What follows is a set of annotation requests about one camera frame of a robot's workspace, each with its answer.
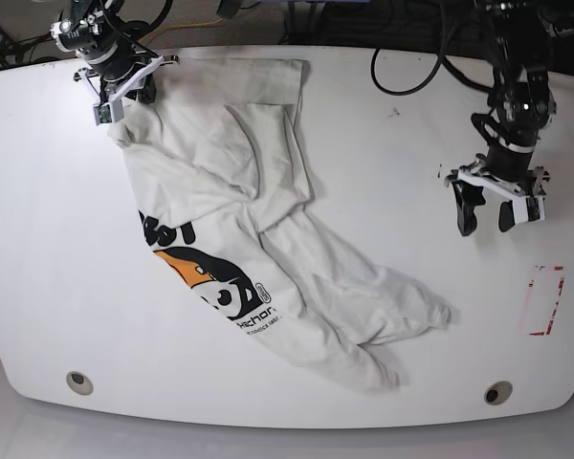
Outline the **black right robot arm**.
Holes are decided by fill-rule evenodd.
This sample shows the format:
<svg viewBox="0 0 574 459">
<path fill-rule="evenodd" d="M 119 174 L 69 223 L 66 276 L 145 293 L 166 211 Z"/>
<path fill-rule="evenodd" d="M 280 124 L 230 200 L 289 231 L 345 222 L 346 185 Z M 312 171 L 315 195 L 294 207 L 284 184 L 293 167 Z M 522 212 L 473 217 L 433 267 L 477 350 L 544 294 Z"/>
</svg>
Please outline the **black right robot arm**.
<svg viewBox="0 0 574 459">
<path fill-rule="evenodd" d="M 72 1 L 70 8 L 51 26 L 51 36 L 64 53 L 74 53 L 87 67 L 74 80 L 98 86 L 95 112 L 101 123 L 117 119 L 116 105 L 122 98 L 152 104 L 157 97 L 153 73 L 165 64 L 165 58 L 147 48 L 142 38 L 154 32 L 172 8 L 164 2 L 158 16 L 150 23 L 124 21 L 119 17 L 122 1 Z"/>
</svg>

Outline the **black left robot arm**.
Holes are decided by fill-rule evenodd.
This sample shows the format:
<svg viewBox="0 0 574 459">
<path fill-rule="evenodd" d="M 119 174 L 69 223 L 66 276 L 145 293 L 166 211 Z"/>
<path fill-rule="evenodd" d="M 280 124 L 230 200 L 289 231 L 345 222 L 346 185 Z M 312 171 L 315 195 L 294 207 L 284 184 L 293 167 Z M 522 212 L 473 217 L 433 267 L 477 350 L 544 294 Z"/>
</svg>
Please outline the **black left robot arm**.
<svg viewBox="0 0 574 459">
<path fill-rule="evenodd" d="M 464 237 L 477 228 L 475 210 L 485 192 L 502 197 L 502 232 L 545 218 L 544 185 L 550 174 L 531 164 L 540 132 L 556 113 L 549 89 L 547 33 L 536 1 L 478 1 L 475 4 L 486 42 L 494 84 L 487 90 L 486 113 L 471 122 L 488 150 L 472 163 L 451 171 L 457 227 Z"/>
</svg>

